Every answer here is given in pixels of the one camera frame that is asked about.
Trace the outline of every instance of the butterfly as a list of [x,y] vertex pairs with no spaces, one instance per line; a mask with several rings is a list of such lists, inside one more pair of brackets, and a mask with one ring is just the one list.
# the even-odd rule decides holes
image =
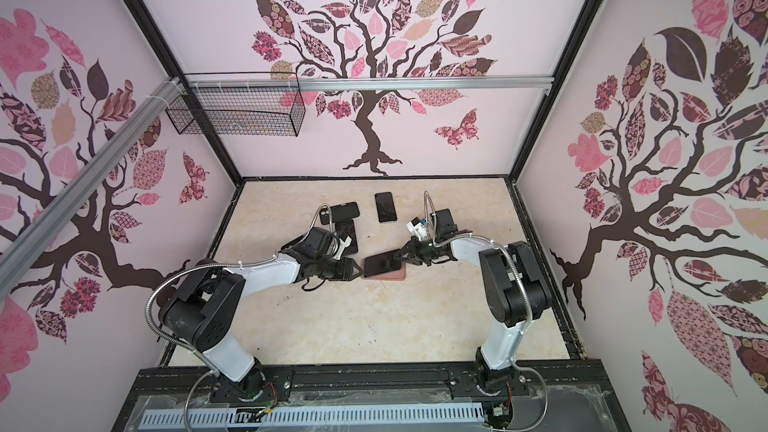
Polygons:
[[184,168],[187,169],[187,175],[190,177],[190,180],[187,182],[187,185],[181,189],[179,204],[188,202],[193,198],[195,200],[204,198],[206,196],[205,188],[200,182],[203,182],[206,175],[210,174],[210,172],[206,172],[202,166],[196,166],[194,160],[189,157],[186,152],[184,152]]
[[453,127],[438,127],[435,129],[435,133],[440,137],[447,138],[448,143],[458,150],[458,144],[464,141],[463,137],[467,139],[477,138],[478,128],[475,125],[477,119],[477,109],[473,109],[464,116],[462,124],[457,129]]

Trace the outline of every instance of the smartphone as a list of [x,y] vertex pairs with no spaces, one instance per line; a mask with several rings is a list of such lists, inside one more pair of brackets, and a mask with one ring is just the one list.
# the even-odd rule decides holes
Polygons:
[[344,252],[342,252],[341,256],[344,257],[345,255],[357,254],[357,234],[355,234],[355,221],[348,218],[347,220],[334,222],[333,225],[335,226],[337,232],[344,232],[352,239],[352,243],[349,247],[344,249]]
[[379,213],[379,222],[397,221],[397,212],[395,212],[395,201],[392,199],[391,192],[380,192],[374,195],[376,200],[376,211]]
[[377,275],[398,271],[400,269],[405,270],[405,263],[393,258],[394,255],[399,252],[400,249],[397,249],[384,252],[383,254],[366,257],[366,260],[362,264],[363,278],[376,277]]
[[[360,216],[360,209],[357,207],[357,202],[348,202],[346,204],[340,204],[338,206],[331,207],[331,215],[333,223],[347,220],[348,218],[356,218]],[[320,211],[320,223],[324,226],[330,222],[328,217],[328,209],[324,208]]]

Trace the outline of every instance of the white cable tray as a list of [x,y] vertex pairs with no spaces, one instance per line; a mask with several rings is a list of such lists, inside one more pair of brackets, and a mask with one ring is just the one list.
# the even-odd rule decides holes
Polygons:
[[[270,414],[253,420],[254,412],[243,408],[190,409],[190,425],[194,429],[369,425],[369,424],[476,424],[485,422],[482,405],[458,404],[388,404],[277,407]],[[149,409],[144,411],[139,430],[182,430],[181,409]]]

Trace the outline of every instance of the marble floor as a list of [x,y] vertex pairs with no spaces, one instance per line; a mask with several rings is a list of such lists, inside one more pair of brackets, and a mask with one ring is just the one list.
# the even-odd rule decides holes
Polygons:
[[[400,248],[406,223],[423,215],[424,191],[450,208],[459,228],[502,243],[525,240],[502,178],[249,182],[216,254],[219,262],[268,258],[302,235],[317,207],[357,202],[355,228],[365,257]],[[380,224],[373,195],[391,192],[398,222]],[[310,287],[319,283],[313,279]],[[480,270],[466,262],[407,265],[402,282],[326,282],[314,292],[281,285],[240,301],[232,331],[263,364],[474,360],[494,321]],[[552,310],[526,334],[520,359],[567,359]],[[176,348],[170,365],[198,364]]]

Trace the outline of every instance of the wire mesh basket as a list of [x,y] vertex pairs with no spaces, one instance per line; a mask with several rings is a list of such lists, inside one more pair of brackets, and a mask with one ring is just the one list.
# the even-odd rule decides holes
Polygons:
[[[293,85],[196,86],[187,94],[194,94],[202,109],[190,107],[194,101],[183,94],[166,113],[179,134],[298,136],[306,112],[298,77],[281,73],[280,78],[294,79]],[[203,120],[196,120],[194,112]]]

